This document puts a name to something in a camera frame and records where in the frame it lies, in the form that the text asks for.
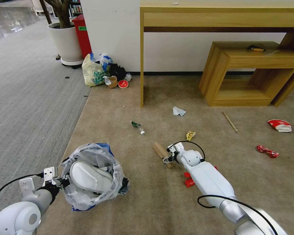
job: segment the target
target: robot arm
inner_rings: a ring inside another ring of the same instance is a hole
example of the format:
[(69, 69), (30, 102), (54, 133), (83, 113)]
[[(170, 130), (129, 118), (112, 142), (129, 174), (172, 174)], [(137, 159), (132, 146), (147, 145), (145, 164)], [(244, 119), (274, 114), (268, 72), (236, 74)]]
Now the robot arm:
[(0, 235), (32, 235), (40, 225), (42, 216), (53, 203), (60, 188), (66, 184), (58, 181), (56, 169), (44, 169), (43, 186), (36, 190), (38, 176), (28, 177), (19, 181), (23, 194), (21, 202), (9, 205), (0, 211)]
[[(219, 208), (227, 219), (237, 225), (234, 231), (236, 235), (275, 234), (267, 221), (257, 212), (229, 200), (237, 200), (232, 185), (213, 165), (206, 162), (198, 151), (185, 151), (181, 142), (170, 145), (167, 150), (170, 156), (163, 161), (168, 163), (174, 160), (185, 167), (202, 194), (211, 195), (206, 197), (209, 204)], [(283, 228), (265, 211), (257, 211), (271, 223), (278, 235), (286, 235)]]

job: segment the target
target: cable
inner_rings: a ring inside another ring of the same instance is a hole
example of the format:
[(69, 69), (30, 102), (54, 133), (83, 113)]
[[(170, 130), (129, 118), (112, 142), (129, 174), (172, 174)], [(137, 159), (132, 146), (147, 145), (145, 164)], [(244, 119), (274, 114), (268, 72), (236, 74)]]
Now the cable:
[(236, 203), (238, 203), (238, 204), (241, 204), (241, 205), (243, 205), (243, 206), (246, 206), (246, 207), (248, 207), (249, 209), (251, 209), (251, 210), (253, 210), (254, 212), (256, 212), (256, 213), (258, 213), (267, 223), (268, 223), (268, 225), (271, 227), (271, 229), (273, 230), (273, 232), (274, 232), (274, 234), (275, 235), (278, 235), (277, 234), (277, 231), (275, 230), (275, 228), (273, 227), (273, 225), (270, 223), (270, 221), (263, 215), (263, 214), (261, 214), (257, 209), (255, 209), (255, 208), (253, 208), (252, 206), (249, 206), (248, 204), (246, 204), (246, 203), (243, 203), (243, 202), (240, 202), (240, 201), (237, 201), (237, 200), (235, 200), (235, 199), (231, 199), (231, 198), (229, 198), (229, 197), (225, 197), (225, 196), (220, 196), (220, 195), (202, 195), (202, 196), (200, 196), (200, 197), (198, 197), (198, 199), (197, 199), (197, 202), (198, 202), (198, 204), (200, 205), (200, 206), (202, 206), (202, 207), (204, 207), (204, 208), (215, 208), (215, 206), (212, 206), (212, 207), (208, 207), (208, 206), (205, 206), (205, 205), (203, 205), (203, 204), (201, 204), (200, 202), (199, 202), (199, 200), (201, 199), (201, 198), (204, 198), (204, 197), (219, 197), (219, 198), (223, 198), (223, 199), (226, 199), (226, 200), (229, 200), (229, 201), (232, 201), (232, 202), (236, 202)]
[(40, 178), (43, 178), (43, 173), (32, 174), (32, 175), (26, 175), (26, 176), (22, 176), (22, 177), (20, 177), (20, 178), (17, 178), (17, 179), (15, 179), (15, 180), (12, 180), (12, 181), (10, 181), (9, 183), (6, 183), (3, 187), (1, 187), (0, 192), (1, 192), (6, 186), (8, 186), (9, 184), (11, 184), (11, 183), (13, 183), (13, 182), (15, 182), (15, 181), (21, 180), (21, 179), (23, 179), (23, 178), (31, 177), (31, 176), (39, 176)]
[(192, 144), (196, 145), (198, 148), (201, 149), (201, 151), (202, 151), (202, 153), (203, 153), (203, 159), (204, 159), (204, 160), (206, 159), (205, 152), (203, 151), (203, 149), (202, 149), (198, 144), (196, 144), (196, 143), (194, 143), (194, 142), (191, 142), (191, 141), (188, 141), (188, 140), (182, 140), (182, 141), (179, 141), (179, 142), (181, 142), (181, 143), (192, 143)]

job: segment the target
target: garbage pile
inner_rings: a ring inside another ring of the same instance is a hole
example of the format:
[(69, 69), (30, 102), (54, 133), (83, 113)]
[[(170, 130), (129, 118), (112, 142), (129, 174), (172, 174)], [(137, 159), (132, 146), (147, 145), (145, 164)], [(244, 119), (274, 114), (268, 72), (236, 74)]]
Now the garbage pile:
[(100, 54), (98, 58), (89, 53), (85, 57), (82, 69), (87, 86), (106, 84), (109, 88), (127, 88), (132, 79), (131, 74), (118, 64), (114, 64), (106, 53)]

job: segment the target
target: desk drawer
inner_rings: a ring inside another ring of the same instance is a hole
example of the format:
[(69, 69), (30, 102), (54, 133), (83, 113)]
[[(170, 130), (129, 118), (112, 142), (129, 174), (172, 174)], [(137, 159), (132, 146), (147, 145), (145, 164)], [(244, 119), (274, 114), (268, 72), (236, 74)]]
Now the desk drawer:
[(266, 11), (145, 12), (144, 27), (294, 27), (294, 12)]

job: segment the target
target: desk leg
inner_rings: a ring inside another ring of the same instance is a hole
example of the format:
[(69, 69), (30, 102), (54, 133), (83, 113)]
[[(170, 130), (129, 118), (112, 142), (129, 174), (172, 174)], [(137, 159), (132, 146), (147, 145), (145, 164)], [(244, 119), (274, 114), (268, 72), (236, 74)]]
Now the desk leg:
[[(280, 44), (281, 48), (290, 49), (294, 51), (294, 33), (287, 33), (283, 38), (283, 41)], [(283, 86), (280, 92), (275, 96), (272, 101), (272, 104), (275, 107), (278, 107), (288, 96), (291, 90), (294, 88), (294, 73), (287, 81), (287, 83)]]
[(144, 12), (140, 12), (140, 107), (144, 106)]

